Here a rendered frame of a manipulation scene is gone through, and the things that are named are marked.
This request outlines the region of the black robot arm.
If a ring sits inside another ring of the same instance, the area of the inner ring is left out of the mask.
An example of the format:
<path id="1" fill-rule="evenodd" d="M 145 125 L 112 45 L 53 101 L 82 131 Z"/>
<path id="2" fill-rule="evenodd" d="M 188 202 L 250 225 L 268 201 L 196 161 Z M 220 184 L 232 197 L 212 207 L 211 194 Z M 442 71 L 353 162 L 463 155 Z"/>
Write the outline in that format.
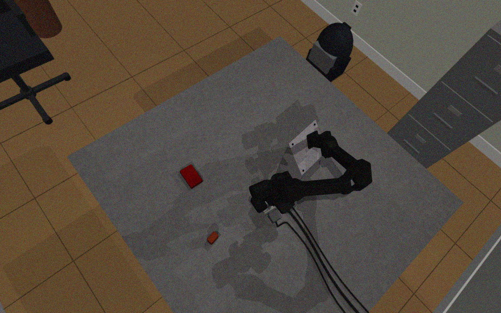
<path id="1" fill-rule="evenodd" d="M 271 195 L 272 205 L 276 206 L 281 214 L 284 214 L 295 205 L 295 201 L 299 201 L 304 196 L 350 194 L 352 191 L 361 191 L 372 183 L 371 163 L 364 159 L 357 160 L 340 148 L 330 131 L 318 134 L 316 130 L 309 133 L 307 144 L 308 149 L 320 148 L 323 157 L 334 158 L 347 169 L 346 172 L 339 178 L 311 181 L 292 178 L 288 171 L 276 173 L 271 180 L 263 180 L 249 187 L 254 201 Z M 354 182 L 353 186 L 351 186 L 351 180 Z"/>

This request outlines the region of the brown cube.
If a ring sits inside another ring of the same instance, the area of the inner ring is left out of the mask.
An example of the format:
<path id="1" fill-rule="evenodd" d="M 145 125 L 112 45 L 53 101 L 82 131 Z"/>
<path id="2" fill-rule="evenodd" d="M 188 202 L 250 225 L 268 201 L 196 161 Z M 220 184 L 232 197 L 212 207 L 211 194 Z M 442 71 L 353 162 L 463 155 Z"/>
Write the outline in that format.
<path id="1" fill-rule="evenodd" d="M 207 238 L 207 242 L 210 244 L 213 244 L 215 240 L 218 238 L 218 235 L 216 232 L 211 233 L 211 235 Z"/>

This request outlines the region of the red block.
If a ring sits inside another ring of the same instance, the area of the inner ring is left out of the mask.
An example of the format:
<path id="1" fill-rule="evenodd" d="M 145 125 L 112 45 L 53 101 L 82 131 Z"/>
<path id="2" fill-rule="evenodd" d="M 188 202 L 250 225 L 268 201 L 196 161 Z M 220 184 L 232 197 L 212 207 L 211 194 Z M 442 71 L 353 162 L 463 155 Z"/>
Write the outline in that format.
<path id="1" fill-rule="evenodd" d="M 201 179 L 201 177 L 199 176 L 199 174 L 196 172 L 196 170 L 193 168 L 192 165 L 183 168 L 182 170 L 180 170 L 180 173 L 184 177 L 184 179 L 186 180 L 191 189 L 203 182 L 203 180 Z"/>

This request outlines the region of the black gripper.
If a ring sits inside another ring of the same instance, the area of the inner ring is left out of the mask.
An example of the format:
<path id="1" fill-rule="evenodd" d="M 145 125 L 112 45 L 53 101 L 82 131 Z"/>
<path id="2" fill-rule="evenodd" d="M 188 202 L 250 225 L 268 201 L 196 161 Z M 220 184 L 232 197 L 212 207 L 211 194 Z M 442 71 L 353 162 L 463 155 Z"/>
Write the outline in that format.
<path id="1" fill-rule="evenodd" d="M 268 203 L 268 205 L 272 206 L 272 201 L 273 201 L 273 198 L 271 195 L 259 200 L 259 201 L 254 201 L 253 198 L 251 198 L 250 202 L 251 204 L 253 205 L 253 207 L 256 209 L 256 211 L 258 213 L 261 213 L 263 210 L 266 210 L 267 208 L 267 204 L 266 202 Z"/>

